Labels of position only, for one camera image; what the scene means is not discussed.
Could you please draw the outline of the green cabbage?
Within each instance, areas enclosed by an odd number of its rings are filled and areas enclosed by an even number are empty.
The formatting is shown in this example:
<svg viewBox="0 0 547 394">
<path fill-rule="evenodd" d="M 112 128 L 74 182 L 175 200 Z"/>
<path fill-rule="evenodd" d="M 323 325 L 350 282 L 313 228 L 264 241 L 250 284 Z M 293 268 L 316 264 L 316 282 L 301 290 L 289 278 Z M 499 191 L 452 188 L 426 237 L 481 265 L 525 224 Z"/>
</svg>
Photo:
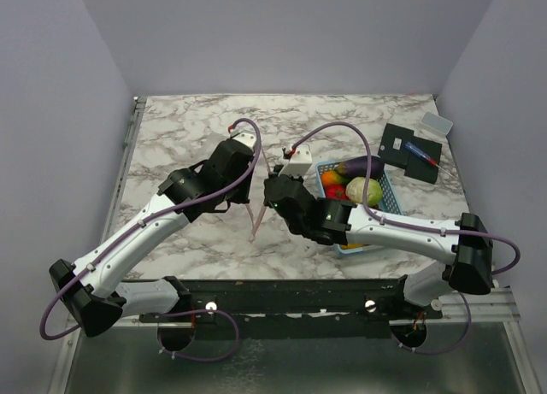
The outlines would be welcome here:
<svg viewBox="0 0 547 394">
<path fill-rule="evenodd" d="M 365 186 L 366 179 L 364 177 L 356 177 L 345 187 L 345 195 L 351 202 L 363 204 L 363 200 L 369 207 L 379 204 L 383 199 L 384 192 L 380 183 L 377 180 L 370 179 L 368 186 Z"/>
</svg>

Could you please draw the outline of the purple eggplant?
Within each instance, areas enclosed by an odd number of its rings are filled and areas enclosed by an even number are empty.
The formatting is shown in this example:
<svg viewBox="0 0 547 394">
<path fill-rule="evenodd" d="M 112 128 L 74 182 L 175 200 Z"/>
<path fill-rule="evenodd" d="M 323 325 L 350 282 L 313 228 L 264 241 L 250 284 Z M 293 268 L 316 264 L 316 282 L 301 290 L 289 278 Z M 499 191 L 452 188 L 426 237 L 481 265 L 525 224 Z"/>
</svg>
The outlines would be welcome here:
<svg viewBox="0 0 547 394">
<path fill-rule="evenodd" d="M 340 162 L 334 170 L 345 178 L 365 177 L 370 170 L 371 179 L 379 179 L 385 169 L 385 163 L 377 156 L 371 156 L 371 168 L 368 168 L 368 158 L 359 156 Z"/>
</svg>

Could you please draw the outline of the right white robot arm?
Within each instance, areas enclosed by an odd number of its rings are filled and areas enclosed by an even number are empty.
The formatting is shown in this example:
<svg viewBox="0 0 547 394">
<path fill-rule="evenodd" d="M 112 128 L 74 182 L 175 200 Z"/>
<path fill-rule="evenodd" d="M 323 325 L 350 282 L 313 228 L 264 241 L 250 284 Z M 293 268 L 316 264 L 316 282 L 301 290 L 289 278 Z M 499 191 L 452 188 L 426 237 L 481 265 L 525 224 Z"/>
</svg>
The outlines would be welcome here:
<svg viewBox="0 0 547 394">
<path fill-rule="evenodd" d="M 421 271 L 402 277 L 394 311 L 411 318 L 452 291 L 486 295 L 492 288 L 492 241 L 476 215 L 457 221 L 424 221 L 350 201 L 314 197 L 300 179 L 272 173 L 264 181 L 265 204 L 290 233 L 317 244 L 371 244 L 431 258 Z"/>
</svg>

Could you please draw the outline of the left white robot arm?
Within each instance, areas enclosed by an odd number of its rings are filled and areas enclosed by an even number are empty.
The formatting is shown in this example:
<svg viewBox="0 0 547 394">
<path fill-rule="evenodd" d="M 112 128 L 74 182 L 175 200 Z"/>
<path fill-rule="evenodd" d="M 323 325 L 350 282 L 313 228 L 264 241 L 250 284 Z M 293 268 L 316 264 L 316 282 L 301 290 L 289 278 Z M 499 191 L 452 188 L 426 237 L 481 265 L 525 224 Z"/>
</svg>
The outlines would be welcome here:
<svg viewBox="0 0 547 394">
<path fill-rule="evenodd" d="M 96 337 L 127 316 L 158 313 L 172 321 L 186 316 L 187 290 L 178 280 L 129 284 L 124 278 L 201 215 L 220 212 L 222 203 L 248 203 L 261 146 L 250 132 L 221 141 L 209 158 L 170 173 L 149 202 L 96 249 L 75 262 L 60 259 L 50 266 L 56 300 L 86 336 Z"/>
</svg>

